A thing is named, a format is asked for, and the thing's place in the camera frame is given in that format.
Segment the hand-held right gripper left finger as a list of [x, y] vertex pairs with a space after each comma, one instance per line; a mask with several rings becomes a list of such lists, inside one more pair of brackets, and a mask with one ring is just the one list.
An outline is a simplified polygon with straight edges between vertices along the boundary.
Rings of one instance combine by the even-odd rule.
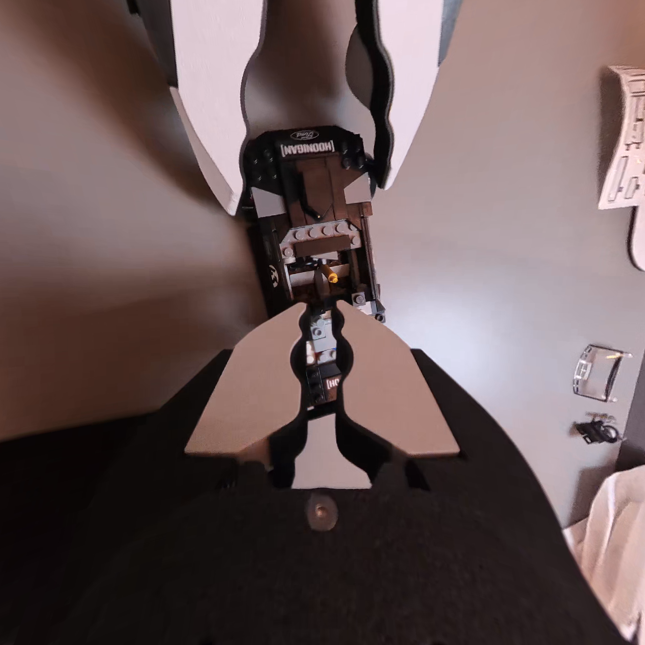
[[270, 461], [268, 437], [301, 409], [291, 365], [306, 312], [298, 303], [252, 330], [235, 346], [184, 449], [194, 456]]

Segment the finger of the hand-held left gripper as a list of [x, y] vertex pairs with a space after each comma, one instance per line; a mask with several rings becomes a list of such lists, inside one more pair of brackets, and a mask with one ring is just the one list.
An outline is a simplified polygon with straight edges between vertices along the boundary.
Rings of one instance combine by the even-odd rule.
[[372, 69], [374, 177], [394, 183], [423, 120], [449, 48], [449, 1], [356, 1]]
[[177, 86], [170, 92], [199, 168], [235, 215], [245, 187], [247, 68], [259, 51], [265, 1], [171, 1]]

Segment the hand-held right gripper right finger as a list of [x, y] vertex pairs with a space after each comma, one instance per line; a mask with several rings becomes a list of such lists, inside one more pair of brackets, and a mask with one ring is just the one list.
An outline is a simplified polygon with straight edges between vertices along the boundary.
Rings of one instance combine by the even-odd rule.
[[345, 301], [333, 314], [337, 446], [349, 461], [452, 457], [458, 443], [410, 347]]

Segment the black lego car model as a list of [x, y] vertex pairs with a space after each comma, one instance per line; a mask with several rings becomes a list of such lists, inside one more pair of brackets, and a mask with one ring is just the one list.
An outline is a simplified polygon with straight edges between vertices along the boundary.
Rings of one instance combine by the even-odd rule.
[[241, 212], [267, 314], [298, 302], [311, 311], [308, 413], [321, 417], [333, 411], [341, 380], [335, 302], [385, 321], [370, 234], [372, 160], [360, 135], [319, 126], [262, 133], [246, 143], [242, 162]]

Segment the clear lego windshield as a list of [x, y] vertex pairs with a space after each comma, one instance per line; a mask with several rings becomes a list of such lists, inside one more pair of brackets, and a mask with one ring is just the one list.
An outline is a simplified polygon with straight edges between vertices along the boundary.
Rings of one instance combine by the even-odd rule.
[[572, 391], [574, 395], [600, 402], [617, 402], [612, 391], [618, 371], [633, 354], [601, 344], [588, 344], [576, 364]]

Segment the small black lego piece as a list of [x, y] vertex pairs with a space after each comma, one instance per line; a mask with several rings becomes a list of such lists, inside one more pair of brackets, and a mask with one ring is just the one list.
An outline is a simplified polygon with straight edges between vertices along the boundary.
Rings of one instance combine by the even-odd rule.
[[584, 421], [573, 424], [573, 429], [584, 439], [586, 444], [615, 444], [622, 441], [617, 427], [617, 419], [605, 413], [586, 413]]

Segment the white sticker sheet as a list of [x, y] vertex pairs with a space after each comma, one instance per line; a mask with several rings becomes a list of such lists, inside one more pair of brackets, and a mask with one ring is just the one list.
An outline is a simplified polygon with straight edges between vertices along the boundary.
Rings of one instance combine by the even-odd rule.
[[644, 69], [613, 65], [601, 80], [598, 209], [644, 205]]

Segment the white paper bags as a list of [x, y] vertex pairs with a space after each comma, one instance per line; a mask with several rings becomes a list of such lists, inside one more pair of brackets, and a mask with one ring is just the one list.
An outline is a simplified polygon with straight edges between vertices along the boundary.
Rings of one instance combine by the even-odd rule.
[[644, 643], [644, 465], [610, 475], [588, 516], [562, 532], [623, 638]]

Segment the white tray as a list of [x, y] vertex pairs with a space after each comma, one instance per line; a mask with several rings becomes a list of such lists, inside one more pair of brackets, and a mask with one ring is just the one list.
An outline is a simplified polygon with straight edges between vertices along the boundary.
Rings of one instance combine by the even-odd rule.
[[644, 272], [644, 206], [633, 209], [628, 250], [633, 266]]

